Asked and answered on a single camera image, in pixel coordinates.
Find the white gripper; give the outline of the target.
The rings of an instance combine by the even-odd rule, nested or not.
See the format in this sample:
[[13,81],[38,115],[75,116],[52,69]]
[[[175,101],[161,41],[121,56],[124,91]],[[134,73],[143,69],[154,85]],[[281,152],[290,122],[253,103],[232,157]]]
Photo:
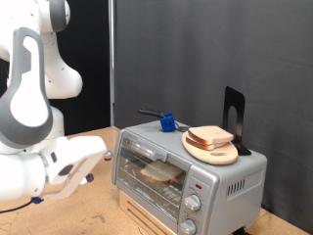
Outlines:
[[46,170],[46,182],[41,194],[44,200],[70,196],[80,184],[94,180],[90,171],[102,157],[105,161],[113,158],[113,152],[107,151],[100,136],[59,137],[41,150],[40,155]]

